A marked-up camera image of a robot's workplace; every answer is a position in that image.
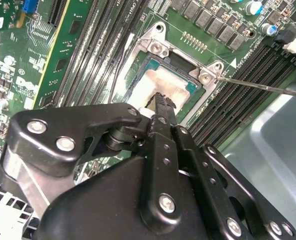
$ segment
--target screw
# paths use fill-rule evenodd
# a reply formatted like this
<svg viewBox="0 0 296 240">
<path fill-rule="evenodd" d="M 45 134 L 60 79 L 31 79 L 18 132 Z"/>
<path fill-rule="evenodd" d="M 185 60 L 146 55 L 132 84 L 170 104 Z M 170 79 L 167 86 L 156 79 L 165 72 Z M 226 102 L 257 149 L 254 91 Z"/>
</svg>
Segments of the screw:
<svg viewBox="0 0 296 240">
<path fill-rule="evenodd" d="M 227 219 L 227 225 L 229 227 L 229 230 L 232 232 L 233 235 L 235 235 L 236 237 L 241 236 L 241 228 L 239 226 L 239 224 L 233 220 L 232 218 L 228 218 Z"/>
<path fill-rule="evenodd" d="M 151 52 L 153 53 L 153 54 L 159 54 L 159 53 L 161 53 L 161 51 L 162 51 L 162 47 L 161 47 L 161 45 L 160 44 L 158 44 L 158 43 L 154 43 L 152 46 L 151 46 Z"/>
<path fill-rule="evenodd" d="M 27 129 L 34 134 L 42 134 L 47 130 L 47 126 L 41 121 L 31 121 L 27 124 Z"/>
<path fill-rule="evenodd" d="M 175 205 L 171 197 L 167 195 L 161 195 L 159 198 L 159 204 L 161 208 L 166 212 L 166 213 L 173 213 L 175 210 Z"/>
<path fill-rule="evenodd" d="M 69 152 L 74 149 L 75 144 L 71 138 L 67 136 L 62 136 L 57 140 L 57 147 L 62 151 Z"/>
<path fill-rule="evenodd" d="M 184 134 L 188 134 L 187 129 L 185 129 L 184 127 L 181 127 L 180 130 L 181 130 Z"/>
<path fill-rule="evenodd" d="M 208 147 L 208 151 L 211 153 L 211 154 L 216 154 L 216 151 L 212 148 L 212 147 Z"/>
<path fill-rule="evenodd" d="M 128 108 L 128 112 L 129 112 L 129 114 L 131 114 L 131 115 L 133 115 L 133 116 L 138 115 L 138 114 L 137 114 L 137 111 L 135 111 L 133 108 Z"/>
<path fill-rule="evenodd" d="M 279 226 L 275 223 L 275 222 L 270 222 L 270 227 L 273 230 L 273 232 L 279 236 L 282 235 L 281 229 L 279 228 Z"/>
<path fill-rule="evenodd" d="M 293 236 L 293 232 L 291 231 L 290 227 L 289 227 L 287 224 L 282 223 L 281 225 L 282 225 L 283 229 L 285 229 L 285 231 L 286 231 L 290 236 Z"/>
</svg>

